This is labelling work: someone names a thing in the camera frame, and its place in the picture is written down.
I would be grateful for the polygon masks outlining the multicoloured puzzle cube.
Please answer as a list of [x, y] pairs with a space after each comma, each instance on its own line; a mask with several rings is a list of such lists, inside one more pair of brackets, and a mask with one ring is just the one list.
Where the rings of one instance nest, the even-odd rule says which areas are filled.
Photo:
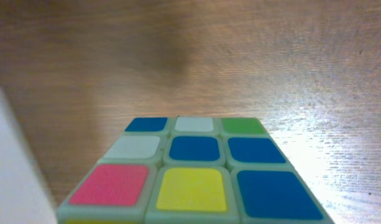
[[331, 223], [256, 118], [135, 118], [59, 223]]

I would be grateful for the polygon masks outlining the white cardboard box red interior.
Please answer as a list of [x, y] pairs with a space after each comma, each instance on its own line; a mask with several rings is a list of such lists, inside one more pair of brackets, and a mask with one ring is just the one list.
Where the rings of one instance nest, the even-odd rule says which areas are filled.
[[0, 87], [0, 223], [56, 223], [55, 202]]

